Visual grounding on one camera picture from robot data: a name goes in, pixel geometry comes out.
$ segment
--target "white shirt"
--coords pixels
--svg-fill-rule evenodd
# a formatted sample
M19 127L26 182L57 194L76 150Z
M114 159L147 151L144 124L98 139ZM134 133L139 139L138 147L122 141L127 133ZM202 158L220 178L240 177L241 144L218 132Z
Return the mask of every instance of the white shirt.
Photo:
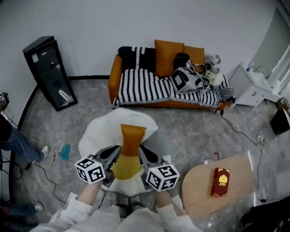
M32 232L200 232L187 215L177 217L173 205L157 208L157 213L147 208L138 209L122 220L115 205L97 209L76 200L68 199L64 210L58 210L49 223L40 224Z

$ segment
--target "marble tile floor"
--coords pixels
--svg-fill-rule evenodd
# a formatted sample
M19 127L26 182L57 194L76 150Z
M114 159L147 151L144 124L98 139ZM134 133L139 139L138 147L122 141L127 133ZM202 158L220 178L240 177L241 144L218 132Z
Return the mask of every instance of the marble tile floor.
M71 81L78 104L56 112L39 90L26 115L22 133L33 144L41 148L48 144L50 156L41 164L48 177L56 182L57 197L66 201L70 192L79 193L85 183L76 174L74 163L79 160L78 143L89 122L112 111L109 101L107 80ZM219 113L205 110L130 107L150 115L172 141L174 155L172 162L181 173L177 186L180 192L185 174L194 166L204 164L206 160L215 161L213 152L219 152L220 158L232 155L247 155L251 151L253 161L253 179L256 186L256 168L261 155L261 146L253 145L243 135L235 133L220 117ZM263 157L260 166L260 198L275 198L277 195L277 175L282 163L290 161L290 133L275 136L269 120L274 116L274 103L264 101L257 107L235 106L227 108L224 117L233 123L238 131L246 133L257 141L258 135L264 137ZM61 151L64 144L71 145L69 161L58 157L53 162L53 152ZM25 167L26 161L16 158ZM44 210L30 220L48 222L52 215L64 207L53 195L54 185L47 181L43 170L32 165L24 172L24 177L15 181L16 202L41 202ZM95 204L100 204L103 192L100 191ZM152 208L154 198L151 193L139 196L140 202ZM116 195L109 193L103 207L116 203ZM242 231L241 216L253 205L253 194L245 196L234 205L221 209L206 218L193 218L194 224L202 231Z

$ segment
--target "red book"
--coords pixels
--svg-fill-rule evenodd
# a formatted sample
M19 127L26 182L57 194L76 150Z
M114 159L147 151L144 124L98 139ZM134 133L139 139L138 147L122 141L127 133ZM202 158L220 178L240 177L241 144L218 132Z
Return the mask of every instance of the red book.
M230 180L230 170L216 168L213 175L213 186L211 196L226 197L228 183Z

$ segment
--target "blue jeans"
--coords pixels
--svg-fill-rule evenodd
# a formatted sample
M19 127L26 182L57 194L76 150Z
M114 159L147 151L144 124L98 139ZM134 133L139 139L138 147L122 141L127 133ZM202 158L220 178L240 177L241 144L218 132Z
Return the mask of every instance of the blue jeans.
M14 127L12 127L11 135L7 142L2 144L3 150L11 150L29 161L42 161L44 159L44 153L38 151L28 138Z
M4 225L14 231L28 232L38 226L38 223L26 224L21 219L37 212L33 204L18 205L0 201L0 210L8 216Z

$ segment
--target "throw pillow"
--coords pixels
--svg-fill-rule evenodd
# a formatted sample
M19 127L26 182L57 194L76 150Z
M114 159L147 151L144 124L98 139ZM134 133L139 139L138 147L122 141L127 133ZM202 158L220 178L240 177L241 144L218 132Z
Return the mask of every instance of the throw pillow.
M121 129L123 134L122 153L111 170L116 179L125 180L134 177L142 168L138 148L146 128L121 124Z
M173 69L173 59L181 53L184 43L155 40L156 71L158 76L168 76Z
M122 58L122 72L126 69L143 68L155 72L155 49L145 47L120 47L118 54Z
M190 46L183 46L183 52L189 55L189 60L194 64L205 64L204 48L195 48ZM201 72L201 67L196 67L197 72Z

